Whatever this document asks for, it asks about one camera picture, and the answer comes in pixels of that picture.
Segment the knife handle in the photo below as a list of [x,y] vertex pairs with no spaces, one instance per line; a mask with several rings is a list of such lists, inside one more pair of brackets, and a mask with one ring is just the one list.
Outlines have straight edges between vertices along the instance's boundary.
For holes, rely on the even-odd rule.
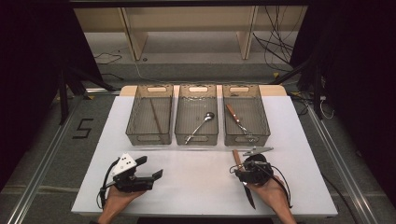
[[236,116],[235,111],[233,111],[233,108],[231,107],[231,105],[226,105],[227,109],[230,111],[231,115],[233,116],[233,119],[239,123],[239,118]]
[[233,150],[233,159],[235,160],[236,165],[238,165],[238,170],[245,171],[244,167],[242,166],[241,159],[239,158],[238,150],[236,149]]

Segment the human arm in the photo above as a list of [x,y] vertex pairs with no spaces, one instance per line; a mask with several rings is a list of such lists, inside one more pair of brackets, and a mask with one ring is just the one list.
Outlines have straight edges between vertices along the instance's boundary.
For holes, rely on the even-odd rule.
[[[275,175],[275,178],[283,184],[282,180],[280,180],[277,175]],[[274,179],[269,179],[263,185],[247,183],[247,187],[259,194],[262,200],[273,209],[282,223],[296,223],[296,220],[289,209],[289,203],[286,194]]]
[[131,201],[133,201],[135,198],[139,197],[144,193],[145,191],[125,193],[117,190],[116,187],[111,186],[108,191],[105,208],[103,209],[101,216],[99,216],[98,218],[98,223],[100,224],[111,223],[111,221],[120,212],[122,212],[122,210],[124,210],[125,207],[128,206],[128,204]]

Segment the knife blade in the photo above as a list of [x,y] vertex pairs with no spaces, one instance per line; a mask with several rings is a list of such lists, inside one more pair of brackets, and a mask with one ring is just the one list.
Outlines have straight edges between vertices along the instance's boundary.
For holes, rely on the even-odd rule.
[[[236,165],[238,165],[238,169],[241,170],[241,171],[244,171],[245,169],[244,169],[243,166],[239,167],[239,165],[241,165],[242,162],[241,162],[241,159],[239,158],[238,150],[236,150],[236,149],[233,150],[233,158],[235,159]],[[251,195],[250,189],[244,183],[242,183],[242,185],[244,186],[244,190],[245,190],[245,193],[247,195],[247,199],[250,202],[250,205],[254,209],[256,209],[256,206],[254,205],[254,201],[253,201],[253,197]]]

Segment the metal spoon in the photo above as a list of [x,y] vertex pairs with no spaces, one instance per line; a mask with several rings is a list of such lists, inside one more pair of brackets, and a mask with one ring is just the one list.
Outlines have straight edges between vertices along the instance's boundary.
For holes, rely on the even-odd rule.
[[205,124],[205,122],[207,122],[208,120],[212,120],[215,117],[215,114],[212,112],[206,112],[205,117],[204,117],[204,122],[202,122],[200,124],[200,126],[198,126],[198,128],[196,128],[194,130],[194,132],[192,132],[192,134],[190,134],[189,138],[187,138],[185,145],[187,145],[190,141],[190,139],[192,138],[192,136],[198,131],[199,128],[201,128],[202,125]]

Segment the white tabletop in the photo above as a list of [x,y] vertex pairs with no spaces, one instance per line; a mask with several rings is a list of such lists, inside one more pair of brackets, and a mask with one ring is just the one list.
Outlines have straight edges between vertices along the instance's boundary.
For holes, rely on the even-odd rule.
[[[273,211],[254,193],[256,210],[251,207],[242,183],[230,174],[235,165],[233,149],[251,147],[224,146],[222,100],[218,97],[219,138],[215,147],[178,146],[175,135],[169,146],[133,146],[125,130],[133,106],[133,96],[118,96],[109,113],[105,128],[90,167],[82,182],[72,212],[96,215],[102,212],[96,196],[110,164],[124,152],[137,159],[148,156],[138,166],[137,176],[151,176],[163,169],[153,190],[134,200],[123,214],[139,217],[269,217]],[[291,212],[295,216],[333,217],[337,215],[329,191],[306,140],[303,128],[288,96],[263,96],[262,102],[271,135],[263,153],[277,167],[290,186]],[[174,110],[177,111],[177,98]],[[176,113],[173,114],[173,129]]]

